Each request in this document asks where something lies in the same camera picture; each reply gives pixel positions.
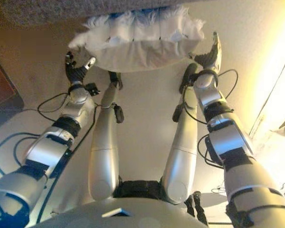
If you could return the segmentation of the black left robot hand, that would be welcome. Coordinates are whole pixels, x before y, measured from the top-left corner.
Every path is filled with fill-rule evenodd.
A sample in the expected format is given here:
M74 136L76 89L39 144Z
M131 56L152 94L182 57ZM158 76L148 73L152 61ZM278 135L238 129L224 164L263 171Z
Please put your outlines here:
M85 64L75 67L76 61L71 51L65 55L65 72L70 84L82 84L88 70L95 64L96 58L91 57Z

